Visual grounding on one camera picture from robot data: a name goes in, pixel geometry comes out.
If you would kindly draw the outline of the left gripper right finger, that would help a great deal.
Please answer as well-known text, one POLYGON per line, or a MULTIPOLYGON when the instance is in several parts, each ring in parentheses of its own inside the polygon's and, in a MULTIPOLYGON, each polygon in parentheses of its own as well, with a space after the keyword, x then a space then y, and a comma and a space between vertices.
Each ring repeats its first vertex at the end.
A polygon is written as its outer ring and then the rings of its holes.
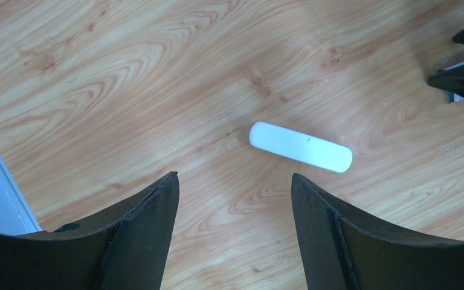
POLYGON ((309 289, 464 289, 464 241, 387 222, 298 173, 291 203, 309 289))

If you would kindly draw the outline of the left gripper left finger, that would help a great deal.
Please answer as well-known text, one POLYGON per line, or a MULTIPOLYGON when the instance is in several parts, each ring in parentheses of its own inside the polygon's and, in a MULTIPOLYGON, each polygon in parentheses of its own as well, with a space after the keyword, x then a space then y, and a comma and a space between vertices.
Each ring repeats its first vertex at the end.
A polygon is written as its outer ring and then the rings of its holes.
POLYGON ((0 234, 0 289, 159 289, 178 204, 170 172, 56 231, 0 234))

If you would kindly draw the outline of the white stapler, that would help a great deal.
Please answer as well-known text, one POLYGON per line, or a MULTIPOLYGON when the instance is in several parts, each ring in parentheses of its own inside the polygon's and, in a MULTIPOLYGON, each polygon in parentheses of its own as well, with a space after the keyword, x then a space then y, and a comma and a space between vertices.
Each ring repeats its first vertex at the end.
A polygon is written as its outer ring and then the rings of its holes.
POLYGON ((336 173, 348 171, 353 161, 352 150, 346 146, 263 121, 253 124, 249 142, 255 148, 336 173))

